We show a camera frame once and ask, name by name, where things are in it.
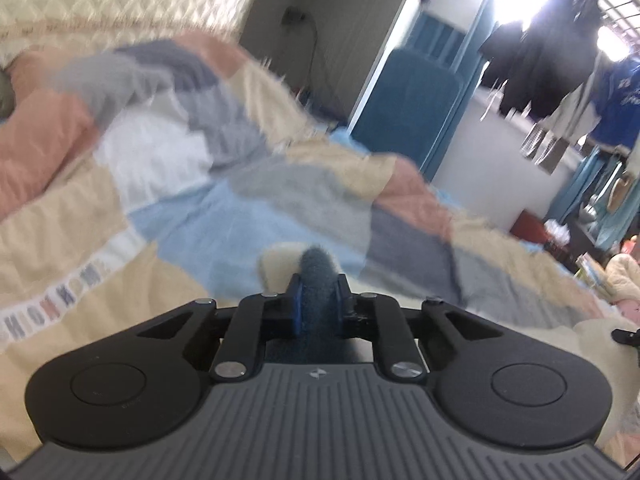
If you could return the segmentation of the red storage box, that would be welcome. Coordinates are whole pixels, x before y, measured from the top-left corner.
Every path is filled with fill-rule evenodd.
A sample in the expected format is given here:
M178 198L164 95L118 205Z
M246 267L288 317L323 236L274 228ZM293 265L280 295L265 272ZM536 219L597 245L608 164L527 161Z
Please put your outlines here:
M524 209L511 226L510 234L519 240L544 245L550 242L550 236L536 214Z

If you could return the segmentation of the cream quilted headboard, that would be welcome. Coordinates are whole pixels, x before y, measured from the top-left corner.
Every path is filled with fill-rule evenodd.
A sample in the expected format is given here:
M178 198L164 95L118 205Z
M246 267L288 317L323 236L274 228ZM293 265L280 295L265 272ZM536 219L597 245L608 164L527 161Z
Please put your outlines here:
M254 0L1 0L1 62L29 47L93 52L204 30L238 38Z

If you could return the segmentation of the patchwork pastel bed quilt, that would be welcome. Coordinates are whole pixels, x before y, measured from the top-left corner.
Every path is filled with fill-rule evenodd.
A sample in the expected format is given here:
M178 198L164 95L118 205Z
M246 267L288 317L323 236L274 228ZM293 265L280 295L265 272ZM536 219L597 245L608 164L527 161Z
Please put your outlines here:
M358 292L439 297L597 365L599 438L639 451L636 352L613 307L449 205L408 158L360 154L244 50L201 32L94 55L31 47L6 66L1 125L1 446L39 443L24 403L40 365L202 297L280 292L329 252Z

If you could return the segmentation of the black hanging garment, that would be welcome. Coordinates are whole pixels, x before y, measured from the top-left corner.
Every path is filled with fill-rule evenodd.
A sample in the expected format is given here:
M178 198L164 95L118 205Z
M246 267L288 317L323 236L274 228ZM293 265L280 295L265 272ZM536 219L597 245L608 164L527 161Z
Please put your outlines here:
M499 114L552 115L591 75L601 26L598 0L549 0L527 28L498 26L478 53L488 62L480 85L502 90Z

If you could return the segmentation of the striped hanging cloth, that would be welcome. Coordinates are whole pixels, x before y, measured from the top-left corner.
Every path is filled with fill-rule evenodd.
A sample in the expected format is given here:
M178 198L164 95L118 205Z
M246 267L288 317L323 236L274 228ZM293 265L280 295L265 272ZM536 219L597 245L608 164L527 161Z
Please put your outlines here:
M567 140L539 126L533 126L521 145L520 153L546 174L553 174L567 148Z

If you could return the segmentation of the blue hanging jersey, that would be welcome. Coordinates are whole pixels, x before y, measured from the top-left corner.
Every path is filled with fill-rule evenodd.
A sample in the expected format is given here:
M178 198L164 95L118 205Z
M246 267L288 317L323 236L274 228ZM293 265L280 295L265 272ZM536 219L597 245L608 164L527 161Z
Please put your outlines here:
M639 136L639 58L628 56L598 71L591 90L597 121L587 139L610 153L631 155Z

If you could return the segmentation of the blue upholstered chair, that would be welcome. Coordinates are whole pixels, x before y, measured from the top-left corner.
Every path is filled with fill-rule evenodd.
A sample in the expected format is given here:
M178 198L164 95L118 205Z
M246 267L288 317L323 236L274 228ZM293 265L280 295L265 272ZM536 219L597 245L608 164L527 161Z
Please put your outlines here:
M352 138L371 153L410 159L431 181L439 144L463 96L455 70L423 53L390 52L355 125Z

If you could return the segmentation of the cream blue striped fleece sweater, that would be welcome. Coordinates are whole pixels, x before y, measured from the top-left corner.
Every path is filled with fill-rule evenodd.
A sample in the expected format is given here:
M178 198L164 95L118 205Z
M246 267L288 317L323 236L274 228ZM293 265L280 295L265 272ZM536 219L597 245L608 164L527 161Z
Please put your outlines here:
M269 341L266 360L285 364L347 364L368 362L369 345L337 335L337 293L340 265L319 246L275 244L262 252L258 269L266 292L284 292L293 275L302 281L302 332L294 339Z

